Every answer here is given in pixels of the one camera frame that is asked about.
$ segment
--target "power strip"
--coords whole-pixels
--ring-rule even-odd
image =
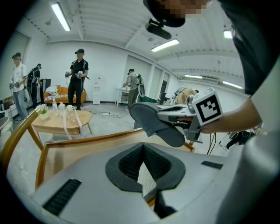
[[[101,113],[102,116],[109,116],[110,115],[110,112],[106,112],[106,113]]]

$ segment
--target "black cap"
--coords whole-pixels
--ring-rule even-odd
[[[143,0],[143,3],[156,20],[163,25],[180,27],[183,26],[186,21],[184,18],[176,18],[174,14],[171,14],[169,10],[166,10],[164,6],[156,0]]]
[[[78,54],[78,53],[83,53],[84,54],[84,49],[80,48],[77,51],[75,51],[75,54]]]
[[[14,55],[12,56],[12,59],[14,59],[15,57],[21,57],[21,54],[20,54],[19,52],[17,52],[16,54],[14,54]]]

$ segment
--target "plastic bottle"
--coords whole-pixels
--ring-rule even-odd
[[[60,104],[58,105],[58,110],[61,116],[63,116],[63,113],[65,111],[65,104],[60,102]]]
[[[66,112],[67,120],[69,120],[70,122],[75,121],[76,119],[75,119],[75,114],[74,114],[75,112],[74,112],[73,106],[72,105],[68,105],[66,107],[66,110],[67,110],[67,112]]]
[[[57,113],[57,104],[56,104],[56,100],[53,99],[52,100],[52,108],[53,108],[53,111],[54,111],[54,116],[57,116],[58,113]]]
[[[173,105],[173,101],[174,101],[174,96],[172,96],[172,98],[170,99],[170,105]]]

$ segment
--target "black t-shirt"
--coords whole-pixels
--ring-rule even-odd
[[[77,74],[79,71],[84,72],[84,70],[88,70],[88,62],[85,63],[85,60],[82,59],[80,62],[78,62],[78,59],[73,62],[70,66],[70,69],[73,69],[73,75],[71,76],[71,80],[72,81],[80,81],[80,79],[78,79],[75,74]]]
[[[253,95],[270,73],[280,53],[279,37],[275,33],[277,7],[273,6],[272,1],[218,1],[237,32],[233,41],[243,67],[245,93]]]

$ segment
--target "cable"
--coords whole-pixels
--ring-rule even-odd
[[[210,148],[211,148],[212,142],[211,142],[211,134],[210,134],[210,142],[209,142],[209,149],[208,149],[208,151],[207,151],[207,155],[209,154],[209,151],[210,151]]]
[[[214,133],[214,136],[215,136],[215,143],[214,143],[213,148],[211,149],[209,155],[211,155],[211,153],[212,153],[212,151],[213,151],[213,149],[214,149],[214,147],[216,145],[216,141],[217,141],[216,133]]]
[[[225,135],[225,137],[226,137],[226,136],[228,136],[228,133]],[[222,140],[223,140],[225,137],[223,137]],[[222,141],[222,140],[221,140],[221,141]],[[219,146],[223,147],[223,146],[221,145],[221,141],[219,141]]]
[[[109,114],[111,117],[113,117],[113,118],[122,118],[122,117],[124,117],[124,116],[126,116],[126,115],[129,114],[129,112],[127,112],[124,116],[121,116],[121,117],[119,117],[119,115],[117,115],[117,114],[111,115],[110,112],[101,112],[101,111],[98,111],[98,112],[95,112],[95,113],[91,113],[91,114],[98,114],[98,113],[101,113],[101,114],[108,113],[108,114]]]
[[[114,118],[122,118],[122,117],[124,117],[124,116],[121,116],[121,117],[119,117],[117,114],[113,114],[113,116],[110,114],[110,116],[111,117],[114,117]]]

